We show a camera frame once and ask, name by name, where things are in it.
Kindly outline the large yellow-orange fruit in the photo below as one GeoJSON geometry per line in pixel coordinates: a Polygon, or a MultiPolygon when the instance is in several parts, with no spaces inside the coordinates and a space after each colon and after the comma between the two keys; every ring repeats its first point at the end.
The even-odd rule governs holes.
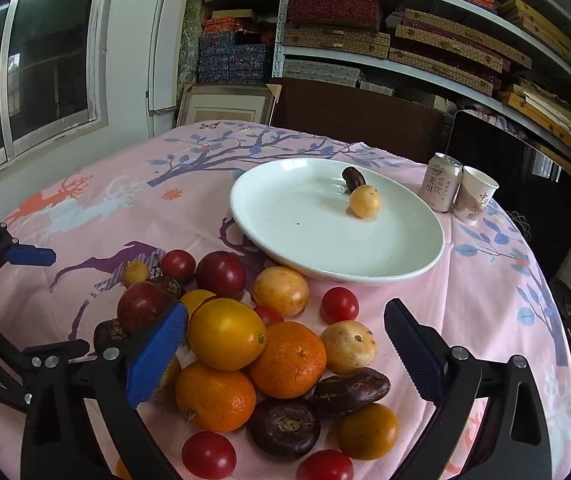
{"type": "Polygon", "coordinates": [[[250,365],[263,353],[267,330],[246,304],[214,298],[194,311],[187,336],[199,361],[214,370],[233,372],[250,365]]]}

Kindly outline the pale yellow spotted fruit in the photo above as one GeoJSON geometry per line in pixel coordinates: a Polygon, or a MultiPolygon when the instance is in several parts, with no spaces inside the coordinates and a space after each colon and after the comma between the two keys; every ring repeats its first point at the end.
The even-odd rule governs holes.
{"type": "Polygon", "coordinates": [[[356,321],[330,325],[320,335],[332,373],[348,375],[357,368],[368,367],[377,356],[377,341],[372,330],[356,321]]]}

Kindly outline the small orange fruit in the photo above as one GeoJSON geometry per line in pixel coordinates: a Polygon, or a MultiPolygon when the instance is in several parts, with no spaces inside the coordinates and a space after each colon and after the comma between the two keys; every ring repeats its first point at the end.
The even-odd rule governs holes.
{"type": "Polygon", "coordinates": [[[374,403],[347,414],[333,424],[339,450],[355,460],[378,460],[392,451],[399,421],[387,406],[374,403]]]}

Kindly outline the small yellow round fruit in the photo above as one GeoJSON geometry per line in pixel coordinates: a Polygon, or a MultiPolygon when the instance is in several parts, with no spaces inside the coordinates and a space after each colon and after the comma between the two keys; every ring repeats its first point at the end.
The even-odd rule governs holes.
{"type": "Polygon", "coordinates": [[[358,218],[369,219],[375,217],[381,206],[382,197],[380,192],[369,184],[360,185],[349,196],[349,208],[358,218]]]}

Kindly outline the dark red plum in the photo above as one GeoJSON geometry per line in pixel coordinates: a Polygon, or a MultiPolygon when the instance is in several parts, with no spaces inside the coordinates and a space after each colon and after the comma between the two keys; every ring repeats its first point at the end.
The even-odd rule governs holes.
{"type": "Polygon", "coordinates": [[[232,252],[210,252],[197,265],[196,282],[200,289],[218,297],[240,299],[246,289],[246,269],[232,252]]]}
{"type": "Polygon", "coordinates": [[[138,282],[118,300],[118,322],[128,333],[153,325],[171,305],[172,297],[148,281],[138,282]]]}

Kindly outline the red cherry tomato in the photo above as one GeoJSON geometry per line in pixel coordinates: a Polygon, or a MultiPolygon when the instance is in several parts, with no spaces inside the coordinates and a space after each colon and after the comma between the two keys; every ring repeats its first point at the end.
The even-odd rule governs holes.
{"type": "Polygon", "coordinates": [[[182,447],[182,463],[201,479],[223,479],[237,467],[237,453],[227,438],[212,431],[191,436],[182,447]]]}
{"type": "Polygon", "coordinates": [[[354,321],[359,315],[358,298],[345,287],[333,287],[323,295],[320,313],[329,324],[354,321]]]}
{"type": "Polygon", "coordinates": [[[188,285],[196,274],[197,261],[186,250],[173,249],[163,256],[161,270],[165,276],[169,276],[179,284],[188,285]]]}
{"type": "Polygon", "coordinates": [[[299,464],[296,480],[353,480],[351,459],[340,451],[322,450],[299,464]]]}

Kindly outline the dark brown water chestnut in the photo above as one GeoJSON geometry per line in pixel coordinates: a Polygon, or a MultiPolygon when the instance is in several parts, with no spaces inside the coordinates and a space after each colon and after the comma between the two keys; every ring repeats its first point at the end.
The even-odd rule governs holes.
{"type": "Polygon", "coordinates": [[[278,460],[296,460],[316,445],[321,422],[304,399],[266,398],[255,406],[246,432],[264,454],[278,460]]]}
{"type": "Polygon", "coordinates": [[[383,399],[391,390],[384,374],[370,367],[360,367],[348,375],[322,379],[308,401],[325,416],[341,416],[383,399]]]}

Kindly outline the pink patterned tablecloth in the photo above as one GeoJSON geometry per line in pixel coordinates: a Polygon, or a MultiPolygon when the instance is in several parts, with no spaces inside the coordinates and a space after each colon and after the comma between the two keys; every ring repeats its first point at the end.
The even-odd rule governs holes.
{"type": "Polygon", "coordinates": [[[127,330],[182,283],[174,374],[139,412],[172,471],[193,479],[187,442],[231,448],[237,479],[387,479],[435,416],[396,349],[386,309],[404,304],[448,359],[532,375],[543,414],[517,415],[517,445],[547,460],[491,456],[485,479],[561,479],[571,469],[569,344],[543,270],[491,191],[465,168],[471,212],[418,196],[421,164],[250,122],[198,122],[127,148],[47,188],[5,221],[51,266],[0,269],[0,332],[16,348],[127,330]]]}

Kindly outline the large orange mandarin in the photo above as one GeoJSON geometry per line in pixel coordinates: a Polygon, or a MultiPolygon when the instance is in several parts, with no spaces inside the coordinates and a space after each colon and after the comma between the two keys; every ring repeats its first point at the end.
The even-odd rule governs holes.
{"type": "Polygon", "coordinates": [[[265,396],[286,400],[313,389],[326,367],[320,337],[299,322],[281,322],[267,328],[265,349],[248,374],[265,396]]]}

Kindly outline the paper cup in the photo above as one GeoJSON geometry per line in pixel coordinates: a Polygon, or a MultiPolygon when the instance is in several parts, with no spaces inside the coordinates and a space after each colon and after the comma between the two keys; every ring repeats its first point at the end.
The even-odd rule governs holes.
{"type": "Polygon", "coordinates": [[[474,226],[499,189],[498,182],[479,169],[464,166],[453,214],[468,226],[474,226]]]}

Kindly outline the pink drink can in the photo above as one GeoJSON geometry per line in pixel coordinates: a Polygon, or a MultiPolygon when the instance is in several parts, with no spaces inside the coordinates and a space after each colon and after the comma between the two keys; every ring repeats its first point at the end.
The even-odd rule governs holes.
{"type": "Polygon", "coordinates": [[[419,197],[436,212],[447,212],[453,205],[462,178],[463,166],[457,159],[436,153],[427,164],[419,197]]]}

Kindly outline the white oval plate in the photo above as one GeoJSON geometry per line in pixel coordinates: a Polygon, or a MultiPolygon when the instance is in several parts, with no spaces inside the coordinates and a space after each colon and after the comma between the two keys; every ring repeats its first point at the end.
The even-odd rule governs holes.
{"type": "Polygon", "coordinates": [[[232,217],[266,255],[311,278],[379,285],[432,269],[445,247],[433,210],[406,186],[363,169],[382,207],[358,218],[342,178],[347,166],[319,158],[256,166],[232,185],[232,217]]]}

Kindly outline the framed picture leaning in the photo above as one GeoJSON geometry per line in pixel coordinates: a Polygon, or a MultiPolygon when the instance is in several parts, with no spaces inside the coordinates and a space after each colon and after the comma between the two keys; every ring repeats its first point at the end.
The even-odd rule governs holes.
{"type": "Polygon", "coordinates": [[[176,126],[207,120],[241,120],[270,125],[281,84],[188,84],[176,126]]]}

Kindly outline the metal storage shelf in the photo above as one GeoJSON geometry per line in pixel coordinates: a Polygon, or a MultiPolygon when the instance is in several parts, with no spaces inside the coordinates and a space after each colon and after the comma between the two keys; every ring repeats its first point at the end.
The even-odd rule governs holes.
{"type": "Polygon", "coordinates": [[[571,164],[571,14],[553,0],[279,0],[272,73],[305,60],[469,100],[571,164]]]}

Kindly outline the window with white frame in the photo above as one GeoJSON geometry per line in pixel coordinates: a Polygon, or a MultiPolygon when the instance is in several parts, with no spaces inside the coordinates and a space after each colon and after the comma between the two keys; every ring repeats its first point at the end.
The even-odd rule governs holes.
{"type": "Polygon", "coordinates": [[[0,167],[103,126],[111,0],[0,0],[0,167]]]}

